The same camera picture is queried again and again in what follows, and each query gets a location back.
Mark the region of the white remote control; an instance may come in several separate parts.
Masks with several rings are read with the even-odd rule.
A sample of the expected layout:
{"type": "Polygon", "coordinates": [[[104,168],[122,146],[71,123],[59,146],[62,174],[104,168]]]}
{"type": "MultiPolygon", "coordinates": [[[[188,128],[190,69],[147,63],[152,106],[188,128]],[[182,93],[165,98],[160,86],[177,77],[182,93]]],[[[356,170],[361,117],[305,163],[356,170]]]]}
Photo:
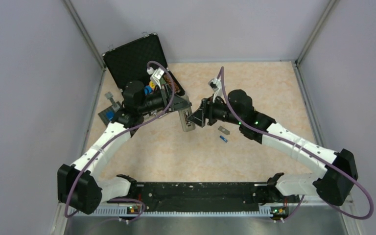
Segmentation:
{"type": "Polygon", "coordinates": [[[182,130],[184,132],[193,131],[195,129],[195,124],[193,124],[192,122],[188,120],[188,117],[192,114],[192,109],[190,107],[181,109],[178,111],[178,114],[179,114],[182,130]]]}

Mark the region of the grey remote battery cover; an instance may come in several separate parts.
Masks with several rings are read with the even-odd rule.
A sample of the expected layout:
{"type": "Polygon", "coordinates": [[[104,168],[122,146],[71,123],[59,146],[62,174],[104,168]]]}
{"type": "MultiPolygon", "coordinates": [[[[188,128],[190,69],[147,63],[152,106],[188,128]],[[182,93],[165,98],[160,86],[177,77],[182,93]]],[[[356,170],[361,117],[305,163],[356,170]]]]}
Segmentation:
{"type": "Polygon", "coordinates": [[[220,132],[222,132],[223,134],[225,134],[225,135],[229,135],[230,134],[230,131],[228,129],[226,129],[225,127],[223,127],[223,126],[219,126],[218,130],[220,132]]]}

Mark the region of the blue battery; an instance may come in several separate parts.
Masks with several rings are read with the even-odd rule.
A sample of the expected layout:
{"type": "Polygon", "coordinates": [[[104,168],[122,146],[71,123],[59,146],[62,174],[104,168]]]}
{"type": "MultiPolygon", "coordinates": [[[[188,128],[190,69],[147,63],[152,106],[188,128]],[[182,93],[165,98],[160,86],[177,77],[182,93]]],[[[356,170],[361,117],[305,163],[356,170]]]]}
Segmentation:
{"type": "Polygon", "coordinates": [[[220,138],[225,142],[225,143],[227,143],[228,142],[228,140],[225,138],[225,137],[223,137],[223,136],[220,136],[220,138]]]}

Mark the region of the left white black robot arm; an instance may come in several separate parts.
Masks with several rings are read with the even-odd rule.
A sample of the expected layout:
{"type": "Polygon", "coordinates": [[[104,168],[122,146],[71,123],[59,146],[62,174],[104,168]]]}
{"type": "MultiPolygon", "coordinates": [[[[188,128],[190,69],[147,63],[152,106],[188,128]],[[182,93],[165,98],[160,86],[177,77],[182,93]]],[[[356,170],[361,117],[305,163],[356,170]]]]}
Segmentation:
{"type": "Polygon", "coordinates": [[[91,214],[100,203],[121,198],[132,202],[137,197],[135,179],[118,175],[100,180],[100,174],[119,148],[143,126],[144,116],[184,111],[191,103],[177,81],[165,81],[146,92],[141,81],[128,82],[123,101],[114,112],[99,139],[75,162],[63,164],[57,171],[57,196],[61,203],[78,212],[91,214]]]}

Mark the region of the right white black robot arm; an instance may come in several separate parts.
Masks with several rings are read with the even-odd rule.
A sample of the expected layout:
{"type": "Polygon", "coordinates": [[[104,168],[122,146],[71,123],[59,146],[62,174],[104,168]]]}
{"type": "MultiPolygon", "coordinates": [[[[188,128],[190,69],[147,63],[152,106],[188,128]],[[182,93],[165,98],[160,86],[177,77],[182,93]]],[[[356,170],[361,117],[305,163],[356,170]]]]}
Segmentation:
{"type": "Polygon", "coordinates": [[[217,121],[239,125],[241,134],[262,145],[279,150],[311,170],[310,174],[286,175],[277,173],[268,180],[268,197],[280,202],[290,195],[318,195],[334,206],[343,205],[354,183],[332,168],[342,170],[354,181],[358,179],[354,155],[347,149],[335,151],[318,146],[286,130],[274,118],[258,112],[252,98],[244,90],[228,93],[226,104],[222,97],[201,100],[199,108],[188,120],[200,127],[217,121]]]}

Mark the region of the brown poker chip stack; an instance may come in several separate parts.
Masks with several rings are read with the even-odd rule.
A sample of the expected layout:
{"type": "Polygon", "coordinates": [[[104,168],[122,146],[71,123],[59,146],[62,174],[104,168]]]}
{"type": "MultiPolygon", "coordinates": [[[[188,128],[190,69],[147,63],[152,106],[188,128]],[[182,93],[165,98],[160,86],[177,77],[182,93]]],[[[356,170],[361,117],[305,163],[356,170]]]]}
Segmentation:
{"type": "Polygon", "coordinates": [[[176,94],[180,94],[182,92],[178,83],[172,80],[171,78],[169,78],[169,76],[165,75],[164,81],[171,89],[174,88],[176,94]]]}

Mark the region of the yellow poker chip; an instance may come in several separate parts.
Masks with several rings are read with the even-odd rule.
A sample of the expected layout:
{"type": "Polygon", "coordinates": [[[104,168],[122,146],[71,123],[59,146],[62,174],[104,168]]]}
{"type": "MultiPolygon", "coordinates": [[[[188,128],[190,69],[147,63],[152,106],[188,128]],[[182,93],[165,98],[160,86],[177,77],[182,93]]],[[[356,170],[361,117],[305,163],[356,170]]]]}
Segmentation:
{"type": "Polygon", "coordinates": [[[149,87],[154,90],[155,87],[156,87],[156,84],[154,82],[150,81],[149,82],[149,87]]]}

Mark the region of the blue poker chip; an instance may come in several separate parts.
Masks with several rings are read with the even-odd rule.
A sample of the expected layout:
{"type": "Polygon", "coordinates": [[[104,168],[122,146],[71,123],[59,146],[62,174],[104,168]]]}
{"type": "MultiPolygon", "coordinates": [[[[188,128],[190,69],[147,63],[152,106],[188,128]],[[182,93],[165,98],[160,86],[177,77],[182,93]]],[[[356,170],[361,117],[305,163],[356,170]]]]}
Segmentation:
{"type": "Polygon", "coordinates": [[[144,93],[145,94],[150,94],[152,92],[152,88],[150,86],[144,87],[144,93]]]}

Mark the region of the black poker chip case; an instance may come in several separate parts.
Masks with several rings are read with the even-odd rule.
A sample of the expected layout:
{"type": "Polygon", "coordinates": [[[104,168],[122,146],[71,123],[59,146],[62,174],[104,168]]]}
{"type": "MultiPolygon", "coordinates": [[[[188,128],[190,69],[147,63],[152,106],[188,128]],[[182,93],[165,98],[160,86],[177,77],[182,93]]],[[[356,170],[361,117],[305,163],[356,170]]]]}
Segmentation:
{"type": "MultiPolygon", "coordinates": [[[[178,83],[182,92],[178,96],[187,96],[181,84],[170,71],[159,36],[156,33],[136,39],[103,54],[105,65],[109,69],[116,85],[122,90],[123,104],[126,108],[140,113],[152,111],[153,90],[144,93],[149,86],[150,75],[147,68],[162,68],[166,75],[178,83]]],[[[171,101],[175,90],[172,88],[171,101]]]]}

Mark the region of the grey lego plate with bricks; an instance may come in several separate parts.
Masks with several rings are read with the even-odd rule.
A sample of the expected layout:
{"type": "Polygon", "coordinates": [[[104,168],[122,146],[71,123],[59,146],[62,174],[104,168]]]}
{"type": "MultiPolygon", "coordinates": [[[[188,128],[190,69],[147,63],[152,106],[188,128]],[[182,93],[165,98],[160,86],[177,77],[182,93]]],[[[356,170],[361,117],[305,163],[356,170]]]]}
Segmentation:
{"type": "Polygon", "coordinates": [[[111,92],[105,93],[104,97],[110,102],[110,105],[99,112],[98,116],[103,124],[107,126],[112,121],[115,113],[123,107],[124,98],[122,96],[122,90],[119,90],[118,100],[115,99],[115,96],[111,92]]]}

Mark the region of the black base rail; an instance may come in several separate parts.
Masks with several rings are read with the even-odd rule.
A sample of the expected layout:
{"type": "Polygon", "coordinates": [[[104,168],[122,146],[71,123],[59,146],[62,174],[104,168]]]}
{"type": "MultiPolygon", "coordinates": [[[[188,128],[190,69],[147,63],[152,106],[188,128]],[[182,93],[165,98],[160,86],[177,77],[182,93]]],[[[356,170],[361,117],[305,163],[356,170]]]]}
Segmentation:
{"type": "Polygon", "coordinates": [[[139,182],[127,196],[108,203],[126,207],[124,216],[137,215],[136,206],[143,202],[143,216],[287,217],[287,206],[299,200],[262,182],[139,182]]]}

